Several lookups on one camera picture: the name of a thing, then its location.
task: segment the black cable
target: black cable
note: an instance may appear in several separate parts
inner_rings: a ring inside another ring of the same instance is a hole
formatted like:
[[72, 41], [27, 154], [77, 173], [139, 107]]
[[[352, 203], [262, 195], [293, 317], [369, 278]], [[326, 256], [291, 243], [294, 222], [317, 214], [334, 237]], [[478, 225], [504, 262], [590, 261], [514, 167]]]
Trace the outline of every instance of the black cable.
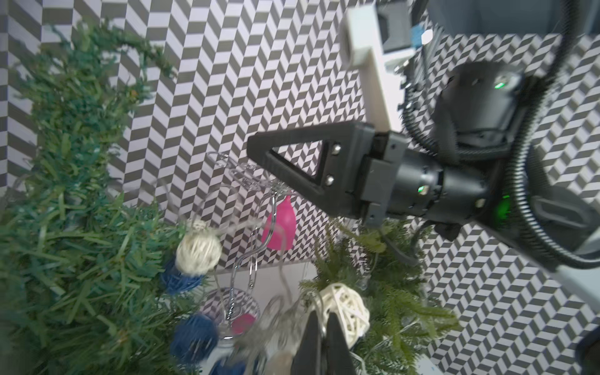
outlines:
[[429, 107], [430, 101], [428, 98], [428, 93], [431, 89], [431, 82], [429, 80], [428, 70], [431, 59], [433, 59], [433, 56], [436, 54], [440, 40], [442, 39], [443, 28], [437, 25], [433, 30], [433, 39], [431, 42], [427, 43], [421, 48], [421, 61], [420, 64], [415, 66], [415, 75], [413, 80], [413, 83], [419, 86], [419, 91], [423, 93], [423, 106], [427, 111], [429, 111], [429, 113], [433, 113], [433, 110]]
[[380, 230], [381, 239], [383, 243], [388, 247], [392, 254], [398, 259], [400, 262], [404, 264], [408, 264], [409, 266], [416, 266], [419, 264], [419, 259], [417, 257], [412, 257], [410, 255], [404, 254], [396, 245], [389, 239], [383, 232]]
[[546, 175], [546, 172], [544, 171], [542, 157], [538, 150], [533, 146], [529, 147], [526, 167], [529, 194], [552, 199], [551, 185], [548, 180], [548, 175]]
[[542, 81], [541, 90], [534, 94], [532, 105], [513, 143], [511, 158], [507, 165], [506, 181], [511, 197], [511, 210], [520, 219], [521, 235], [532, 247], [531, 250], [544, 257], [555, 258], [568, 266], [588, 269], [600, 266], [600, 259], [585, 259], [577, 256], [548, 236], [529, 206], [526, 188], [527, 155], [533, 134], [545, 114], [547, 102], [559, 85], [559, 78], [566, 68], [567, 58], [578, 40], [579, 1], [563, 0], [562, 4], [566, 14], [562, 40], [548, 74]]
[[[405, 86], [406, 103], [402, 114], [402, 122], [412, 139], [414, 139], [421, 147], [429, 151], [433, 155], [439, 152], [439, 145], [435, 139], [425, 134], [419, 128], [414, 114], [414, 104], [416, 103], [416, 87], [410, 83]], [[466, 148], [458, 146], [456, 154], [459, 160], [476, 161], [507, 157], [510, 154], [510, 145], [500, 145], [485, 148]]]
[[413, 257], [417, 257], [416, 243], [419, 242], [419, 238], [421, 238], [423, 231], [435, 224], [436, 222], [433, 220], [426, 220], [417, 228], [415, 234], [413, 234], [412, 238], [410, 239], [409, 254], [411, 254]]

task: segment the white rattan ball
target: white rattan ball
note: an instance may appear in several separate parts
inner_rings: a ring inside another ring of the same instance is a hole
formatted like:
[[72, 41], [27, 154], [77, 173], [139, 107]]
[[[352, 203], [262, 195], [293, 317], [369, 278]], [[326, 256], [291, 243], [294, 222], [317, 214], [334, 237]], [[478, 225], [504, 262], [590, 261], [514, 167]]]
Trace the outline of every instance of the white rattan ball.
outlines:
[[323, 299], [323, 324], [327, 324], [329, 313], [336, 313], [348, 348], [351, 348], [369, 329], [370, 314], [361, 296], [342, 283], [331, 284], [320, 294]]
[[188, 232], [179, 243], [175, 266], [187, 276], [205, 275], [221, 257], [221, 241], [200, 219], [188, 220]]

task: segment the blue rattan ball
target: blue rattan ball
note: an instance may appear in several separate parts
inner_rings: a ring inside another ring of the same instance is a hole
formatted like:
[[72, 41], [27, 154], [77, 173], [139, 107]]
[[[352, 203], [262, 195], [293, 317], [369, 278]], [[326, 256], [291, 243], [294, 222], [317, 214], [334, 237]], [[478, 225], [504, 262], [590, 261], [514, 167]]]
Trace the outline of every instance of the blue rattan ball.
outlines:
[[244, 375], [244, 370], [246, 370], [245, 363], [238, 362], [235, 365], [225, 366], [225, 359], [222, 359], [215, 363], [210, 375]]
[[182, 365], [194, 365], [207, 358], [218, 341], [215, 322], [206, 315], [192, 315], [175, 328], [171, 355]]
[[175, 258], [172, 258], [164, 266], [164, 272], [160, 275], [160, 280], [166, 286], [167, 294], [175, 295], [199, 286], [202, 284], [204, 276], [188, 277], [182, 275], [175, 266]]

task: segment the green tinsel garland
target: green tinsel garland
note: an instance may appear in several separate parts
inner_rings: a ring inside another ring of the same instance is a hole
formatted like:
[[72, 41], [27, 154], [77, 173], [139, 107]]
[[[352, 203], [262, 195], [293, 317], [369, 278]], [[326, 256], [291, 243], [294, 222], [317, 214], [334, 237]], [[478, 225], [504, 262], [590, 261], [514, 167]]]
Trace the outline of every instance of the green tinsel garland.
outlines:
[[[411, 233], [407, 224], [386, 220], [382, 232], [408, 254]], [[461, 329], [456, 315], [424, 296], [422, 266], [399, 262], [382, 241], [381, 232], [363, 228], [356, 235], [339, 223], [335, 225], [345, 237], [336, 241], [327, 228], [325, 256], [319, 254], [320, 243], [315, 245], [317, 277], [302, 281], [302, 288], [319, 291], [331, 283], [344, 283], [356, 290], [369, 309], [371, 327], [352, 351], [365, 361], [369, 375], [416, 375], [418, 356], [429, 343], [453, 329]], [[352, 261], [352, 240], [365, 251], [367, 277]], [[422, 251], [418, 256], [423, 258]]]
[[[0, 358], [18, 373], [177, 373], [170, 337], [193, 305], [163, 296], [158, 275], [184, 230], [163, 223], [157, 204], [129, 208], [107, 194], [110, 149], [151, 96], [146, 69], [172, 78], [173, 67], [105, 23], [74, 34], [22, 58], [38, 148], [24, 196], [5, 197], [0, 217]], [[111, 87], [127, 50], [141, 77]]]

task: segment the herringbone pattern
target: herringbone pattern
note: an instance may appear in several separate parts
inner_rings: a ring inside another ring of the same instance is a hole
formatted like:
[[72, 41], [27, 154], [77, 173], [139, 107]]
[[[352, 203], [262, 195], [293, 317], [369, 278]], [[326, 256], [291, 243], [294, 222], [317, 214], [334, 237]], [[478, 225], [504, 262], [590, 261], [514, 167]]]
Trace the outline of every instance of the herringbone pattern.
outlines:
[[[131, 119], [119, 142], [111, 174], [120, 179], [129, 204], [156, 197], [166, 206], [167, 190], [177, 214], [201, 211], [219, 225], [240, 216], [269, 214], [261, 193], [241, 189], [207, 193], [232, 183], [210, 151], [247, 161], [249, 134], [321, 122], [361, 119], [358, 75], [341, 69], [337, 29], [350, 1], [279, 0], [8, 0], [0, 7], [0, 189], [30, 168], [35, 127], [31, 104], [19, 98], [6, 66], [17, 56], [55, 43], [50, 25], [67, 38], [80, 19], [102, 18], [164, 46], [178, 69], [174, 80], [149, 76], [157, 92]], [[430, 67], [429, 103], [457, 64], [476, 59], [524, 64], [541, 74], [552, 60], [556, 37], [474, 35], [446, 37]], [[569, 80], [536, 133], [549, 174], [598, 207], [600, 201], [600, 38], [584, 37], [571, 57]], [[139, 74], [137, 57], [120, 56], [113, 84]], [[422, 125], [429, 116], [421, 110]], [[292, 145], [280, 152], [311, 173], [318, 147]], [[156, 187], [157, 179], [167, 188]], [[298, 231], [287, 260], [313, 255], [315, 236], [326, 216], [293, 197]], [[230, 267], [248, 248], [249, 233], [224, 238], [221, 267]], [[466, 226], [453, 243], [426, 244], [432, 293], [461, 314], [465, 329], [428, 351], [448, 374], [577, 373], [573, 342], [592, 329], [596, 315], [541, 270], [499, 245], [481, 229]], [[278, 253], [259, 254], [272, 263]]]
[[[267, 204], [260, 193], [241, 189], [206, 194], [220, 183], [232, 181], [222, 168], [205, 162], [210, 151], [225, 152], [247, 161], [244, 144], [249, 134], [278, 128], [358, 119], [362, 116], [358, 74], [341, 70], [335, 42], [344, 10], [352, 1], [201, 1], [201, 0], [11, 0], [8, 38], [2, 57], [12, 65], [24, 49], [55, 43], [50, 25], [67, 38], [82, 18], [97, 22], [108, 18], [125, 30], [164, 46], [178, 71], [173, 80], [150, 69], [156, 96], [143, 103], [119, 142], [119, 155], [110, 172], [135, 205], [156, 197], [167, 206], [167, 191], [176, 211], [167, 219], [202, 210], [214, 224], [227, 222], [234, 213], [242, 220], [251, 212], [266, 217]], [[30, 166], [35, 152], [35, 131], [27, 114], [31, 104], [0, 71], [0, 186], [12, 186]], [[140, 74], [137, 56], [120, 56], [114, 84], [125, 84]], [[318, 150], [292, 145], [284, 150], [306, 171], [314, 171]], [[158, 187], [161, 179], [166, 188]], [[326, 216], [310, 202], [295, 198], [298, 231], [289, 260], [311, 256], [314, 236]], [[229, 267], [248, 248], [249, 232], [224, 238], [220, 266]], [[260, 254], [273, 262], [276, 253]]]
[[[543, 74], [555, 36], [446, 37], [430, 67], [429, 99], [454, 66], [490, 59]], [[600, 37], [583, 37], [570, 58], [566, 85], [535, 135], [547, 172], [600, 208]], [[419, 113], [430, 128], [428, 113]], [[464, 329], [429, 346], [448, 374], [577, 374], [574, 347], [597, 324], [596, 312], [477, 226], [453, 242], [425, 243], [432, 293], [461, 316]]]

